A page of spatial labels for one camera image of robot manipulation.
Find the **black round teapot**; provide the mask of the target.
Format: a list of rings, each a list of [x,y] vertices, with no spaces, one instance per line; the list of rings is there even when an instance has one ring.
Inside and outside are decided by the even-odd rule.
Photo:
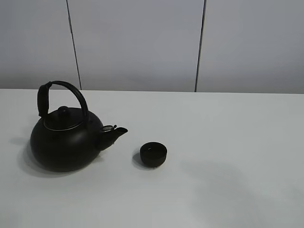
[[[49,90],[52,85],[61,85],[70,90],[80,107],[61,106],[50,112]],[[34,159],[49,171],[82,169],[128,132],[124,127],[103,125],[89,111],[81,92],[65,81],[50,81],[41,85],[37,105],[40,119],[32,130],[30,147]]]

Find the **small black teacup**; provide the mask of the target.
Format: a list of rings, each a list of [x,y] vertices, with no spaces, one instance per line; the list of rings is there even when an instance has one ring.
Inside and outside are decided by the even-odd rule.
[[[149,168],[161,166],[167,157],[167,148],[159,142],[148,142],[140,148],[140,159]]]

